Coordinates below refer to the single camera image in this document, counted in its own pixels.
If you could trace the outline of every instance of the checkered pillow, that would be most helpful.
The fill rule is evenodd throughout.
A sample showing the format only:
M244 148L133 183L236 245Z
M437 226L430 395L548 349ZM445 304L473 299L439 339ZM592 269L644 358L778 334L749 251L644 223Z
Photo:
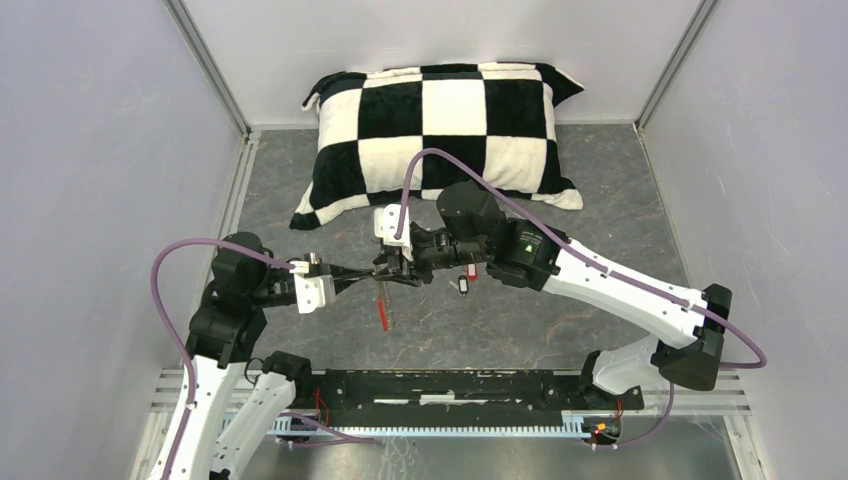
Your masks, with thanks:
M322 78L303 102L318 105L312 182L290 227L317 228L343 211L397 202L409 160L428 147L463 161L510 196L579 210L583 199L561 176L554 107L583 90L546 64L433 65ZM411 195L434 200L467 175L424 157Z

